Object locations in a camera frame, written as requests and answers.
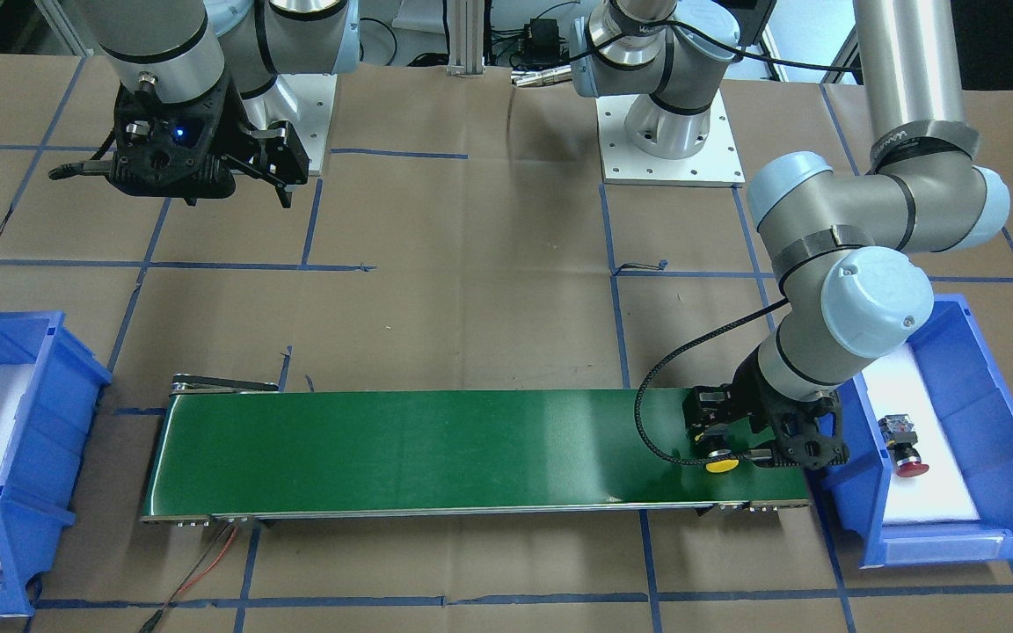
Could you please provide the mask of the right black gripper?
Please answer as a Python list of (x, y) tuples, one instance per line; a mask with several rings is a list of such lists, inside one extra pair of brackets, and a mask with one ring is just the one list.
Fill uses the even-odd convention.
[(226, 69), (185, 103), (164, 105), (164, 189), (196, 206), (205, 191), (233, 191), (233, 173), (265, 181), (282, 208), (309, 180), (310, 158), (292, 121), (254, 129)]

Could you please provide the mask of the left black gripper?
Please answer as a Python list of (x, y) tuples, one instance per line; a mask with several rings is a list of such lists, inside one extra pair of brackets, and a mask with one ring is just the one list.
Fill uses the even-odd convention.
[[(747, 414), (749, 428), (770, 428), (775, 436), (798, 436), (799, 401), (788, 399), (765, 380), (757, 357), (745, 357), (728, 385), (695, 386), (682, 404), (693, 456), (711, 458), (731, 452), (729, 427), (736, 413)], [(788, 468), (789, 457), (777, 447), (739, 450), (741, 461), (759, 468)]]

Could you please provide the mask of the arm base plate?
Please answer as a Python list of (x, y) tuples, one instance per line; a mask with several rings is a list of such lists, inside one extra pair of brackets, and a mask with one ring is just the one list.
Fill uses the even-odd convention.
[(309, 157), (309, 174), (324, 171), (337, 75), (280, 75), (261, 95), (245, 98), (243, 105), (251, 123), (267, 128), (274, 121), (293, 124)]
[(747, 181), (721, 92), (696, 115), (663, 111), (648, 95), (595, 101), (603, 181), (732, 187)]

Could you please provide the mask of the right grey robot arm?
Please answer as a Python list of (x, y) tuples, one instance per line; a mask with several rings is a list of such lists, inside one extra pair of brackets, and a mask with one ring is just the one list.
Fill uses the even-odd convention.
[(230, 197), (237, 175), (282, 207), (315, 159), (290, 76), (336, 76), (361, 60), (354, 1), (85, 1), (85, 24), (120, 80), (95, 155), (49, 179), (101, 177), (135, 197)]

